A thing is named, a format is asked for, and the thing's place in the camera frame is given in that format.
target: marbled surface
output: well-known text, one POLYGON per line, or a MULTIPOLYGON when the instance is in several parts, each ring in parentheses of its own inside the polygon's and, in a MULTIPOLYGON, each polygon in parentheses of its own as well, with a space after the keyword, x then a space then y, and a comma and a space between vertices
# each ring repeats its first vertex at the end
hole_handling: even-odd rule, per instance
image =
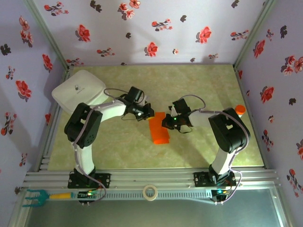
MULTIPOLYGON (((202 97, 206 110, 223 110, 244 104, 232 65, 157 65, 77 67, 87 70, 107 87, 128 91, 135 86, 145 92, 155 112, 167 112, 172 102, 187 94, 202 97)), ((120 92, 110 94, 119 96, 120 92)), ((202 107, 199 99, 186 97, 191 109, 202 107)), ((62 113, 49 164, 49 170, 72 170, 73 149, 63 129, 69 115, 62 113)), ((242 120, 251 132, 249 146, 235 159, 234 166, 262 166, 248 114, 242 120)), ((152 142, 148 121, 122 121, 115 117, 102 122, 93 143, 97 169, 208 167, 219 146, 212 129, 194 127, 188 134, 169 131, 170 143, 152 142)))

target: masking tape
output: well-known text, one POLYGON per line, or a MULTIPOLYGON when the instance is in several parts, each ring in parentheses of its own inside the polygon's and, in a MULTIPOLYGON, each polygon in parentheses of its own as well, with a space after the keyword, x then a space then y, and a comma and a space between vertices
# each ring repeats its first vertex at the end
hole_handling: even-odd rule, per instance
POLYGON ((157 197, 158 197, 158 189, 152 185, 152 184, 148 184, 147 186, 144 187, 143 189, 143 197, 147 200, 147 201, 154 201, 157 197), (146 191, 148 189, 153 189, 155 191, 155 194, 152 196, 152 197, 149 197, 147 194, 146 194, 146 191))

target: black bracket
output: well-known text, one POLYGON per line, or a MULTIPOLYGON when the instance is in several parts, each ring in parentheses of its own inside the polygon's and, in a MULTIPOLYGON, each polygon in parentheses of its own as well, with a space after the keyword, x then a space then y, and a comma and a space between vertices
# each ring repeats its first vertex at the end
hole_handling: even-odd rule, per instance
POLYGON ((235 179, 235 174, 233 172, 229 172, 228 177, 225 178, 224 181, 214 184, 213 181, 210 180, 209 172, 196 172, 194 173, 194 182, 195 187, 228 187, 228 186, 236 186, 237 182, 235 179))
MULTIPOLYGON (((97 181, 103 183, 105 188, 109 188, 110 174, 97 174, 93 173, 90 176, 97 181)), ((70 173, 70 179, 68 180, 68 188, 99 188, 99 184, 88 179, 86 176, 80 174, 76 169, 70 173)))

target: white plastic container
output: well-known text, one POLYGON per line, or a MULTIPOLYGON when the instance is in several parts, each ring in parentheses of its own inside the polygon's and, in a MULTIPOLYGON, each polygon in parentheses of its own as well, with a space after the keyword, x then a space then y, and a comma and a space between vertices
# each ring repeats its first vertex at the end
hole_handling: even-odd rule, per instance
POLYGON ((98 105, 108 98, 104 94, 105 84, 86 70, 76 72, 52 91, 60 107, 72 114, 79 103, 98 105))

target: purple wall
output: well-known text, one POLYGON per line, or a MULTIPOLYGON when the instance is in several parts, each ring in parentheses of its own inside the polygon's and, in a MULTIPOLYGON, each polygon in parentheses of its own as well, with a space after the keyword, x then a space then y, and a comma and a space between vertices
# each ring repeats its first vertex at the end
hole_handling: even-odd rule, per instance
POLYGON ((278 1, 238 67, 262 153, 280 176, 297 226, 303 223, 302 9, 301 0, 278 1))
POLYGON ((59 84, 63 67, 23 1, 2 1, 0 30, 0 227, 4 227, 17 200, 15 188, 36 162, 47 127, 45 115, 54 103, 51 91, 59 84))

